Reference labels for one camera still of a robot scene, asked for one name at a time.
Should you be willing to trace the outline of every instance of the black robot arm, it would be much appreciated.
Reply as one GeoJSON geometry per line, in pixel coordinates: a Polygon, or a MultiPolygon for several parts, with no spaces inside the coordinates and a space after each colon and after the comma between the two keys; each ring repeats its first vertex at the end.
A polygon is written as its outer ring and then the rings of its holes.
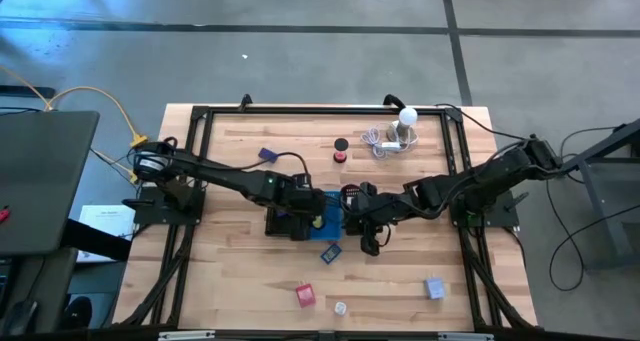
{"type": "Polygon", "coordinates": [[[377,193],[368,182],[345,208],[348,235],[362,235],[363,252],[377,256],[375,235],[383,226],[413,217],[435,219],[453,202],[480,214],[496,198],[524,180],[546,180],[560,174],[561,160],[546,141],[535,138],[512,144],[487,162],[456,175],[425,177],[403,185],[403,193],[377,193]]]}
{"type": "Polygon", "coordinates": [[[268,170],[244,171],[177,149],[175,143],[150,142],[135,149],[133,172],[142,182],[154,182],[172,199],[173,207],[188,204],[191,187],[178,181],[192,177],[238,191],[260,206],[294,215],[321,215],[325,206],[322,190],[310,187],[308,174],[284,175],[268,170]]]}

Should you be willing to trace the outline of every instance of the red box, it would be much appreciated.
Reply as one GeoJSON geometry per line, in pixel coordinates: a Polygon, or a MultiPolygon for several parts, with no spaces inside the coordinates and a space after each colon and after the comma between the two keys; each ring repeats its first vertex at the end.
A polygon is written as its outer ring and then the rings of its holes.
{"type": "Polygon", "coordinates": [[[316,303],[316,296],[313,294],[313,288],[311,288],[310,284],[297,287],[296,295],[298,296],[300,307],[307,307],[310,305],[315,305],[316,303]]]}

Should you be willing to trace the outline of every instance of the wooden table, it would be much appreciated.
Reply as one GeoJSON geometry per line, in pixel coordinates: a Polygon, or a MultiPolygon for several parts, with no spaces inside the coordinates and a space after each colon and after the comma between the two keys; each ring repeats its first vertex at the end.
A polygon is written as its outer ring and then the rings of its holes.
{"type": "MultiPolygon", "coordinates": [[[[184,145],[192,106],[167,105],[160,139],[174,136],[179,145],[184,145]]],[[[467,107],[464,111],[490,127],[486,108],[467,107]]],[[[257,161],[262,147],[275,152],[295,151],[306,159],[314,186],[324,190],[370,181],[381,192],[401,192],[405,182],[446,174],[440,123],[435,117],[419,118],[415,129],[420,140],[410,152],[382,161],[373,158],[360,135],[377,123],[394,119],[365,115],[218,115],[208,158],[240,166],[257,161]],[[332,160],[333,143],[338,137],[350,144],[344,164],[332,160]]],[[[493,135],[468,120],[465,128],[472,163],[484,162],[496,150],[493,135]]],[[[455,130],[451,130],[455,140],[455,130]]],[[[289,157],[265,168],[286,174],[302,172],[300,161],[289,157]]],[[[360,251],[359,237],[345,237],[339,243],[343,253],[331,265],[320,259],[328,247],[325,242],[265,237],[264,215],[264,208],[239,194],[208,186],[203,220],[191,251],[181,328],[472,330],[460,244],[448,212],[437,220],[400,223],[378,257],[360,251]],[[430,277],[444,280],[443,300],[427,299],[424,280],[430,277]],[[317,303],[300,309],[294,290],[303,283],[312,284],[317,303]],[[344,317],[333,312],[338,301],[347,304],[344,317]]],[[[167,227],[152,226],[134,240],[115,321],[129,316],[156,281],[166,233],[167,227]]],[[[497,284],[523,317],[536,324],[518,245],[502,229],[488,229],[487,242],[497,284]]],[[[490,320],[479,280],[478,285],[483,314],[490,320]]],[[[165,316],[171,307],[171,285],[167,295],[165,316]]]]}

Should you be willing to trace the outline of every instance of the concrete floor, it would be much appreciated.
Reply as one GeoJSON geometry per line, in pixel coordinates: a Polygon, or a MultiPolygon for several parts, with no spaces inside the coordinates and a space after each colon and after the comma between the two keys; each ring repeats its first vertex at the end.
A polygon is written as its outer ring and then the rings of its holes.
{"type": "MultiPolygon", "coordinates": [[[[637,0],[453,0],[459,27],[640,29],[637,0]]],[[[446,27],[442,0],[2,0],[3,20],[84,20],[220,25],[446,27]]],[[[488,106],[494,128],[537,133],[559,147],[568,133],[636,119],[640,39],[461,37],[473,105],[488,106]]],[[[447,35],[109,32],[0,28],[0,63],[34,84],[58,90],[92,85],[117,96],[140,131],[157,136],[170,102],[379,104],[394,93],[409,104],[461,104],[447,35]]],[[[13,80],[0,75],[0,83],[13,80]]],[[[41,107],[37,100],[0,105],[41,107]]],[[[101,113],[94,146],[127,152],[130,135],[116,109],[92,93],[70,95],[62,110],[101,113]]],[[[576,137],[579,151],[604,137],[576,137]]],[[[499,144],[508,140],[498,139],[499,144]]],[[[570,230],[594,219],[586,192],[553,181],[570,230]]],[[[559,292],[549,281],[551,253],[564,238],[544,184],[517,188],[528,277],[541,326],[556,331],[637,338],[640,271],[588,273],[580,288],[559,292]]],[[[72,216],[84,204],[133,195],[114,171],[90,158],[72,216]]],[[[586,251],[596,232],[578,237],[586,251]]],[[[567,247],[554,275],[569,285],[577,258],[567,247]]]]}

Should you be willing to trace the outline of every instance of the paper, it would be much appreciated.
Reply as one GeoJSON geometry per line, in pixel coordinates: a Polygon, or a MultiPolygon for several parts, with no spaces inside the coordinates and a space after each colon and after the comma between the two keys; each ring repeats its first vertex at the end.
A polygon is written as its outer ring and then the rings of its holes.
{"type": "MultiPolygon", "coordinates": [[[[78,222],[96,230],[131,240],[134,230],[134,216],[135,211],[124,205],[85,205],[82,206],[78,222]]],[[[113,262],[113,260],[81,250],[78,252],[77,262],[113,262]]]]}

